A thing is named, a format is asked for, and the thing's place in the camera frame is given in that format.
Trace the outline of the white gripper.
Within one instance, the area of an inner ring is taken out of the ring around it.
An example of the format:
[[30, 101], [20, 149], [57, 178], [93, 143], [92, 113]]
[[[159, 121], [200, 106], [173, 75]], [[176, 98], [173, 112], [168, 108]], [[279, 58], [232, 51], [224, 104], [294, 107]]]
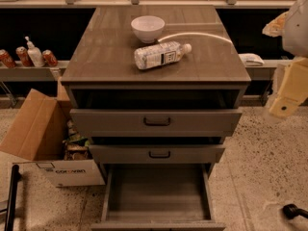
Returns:
[[[262, 33], [269, 37], [279, 37], [282, 32], [285, 51], [294, 56], [308, 57], [308, 0], [296, 0], [288, 12], [278, 15], [262, 30]], [[285, 67], [281, 86], [269, 108], [269, 113], [272, 116], [286, 118], [307, 98], [308, 59], [296, 58]]]

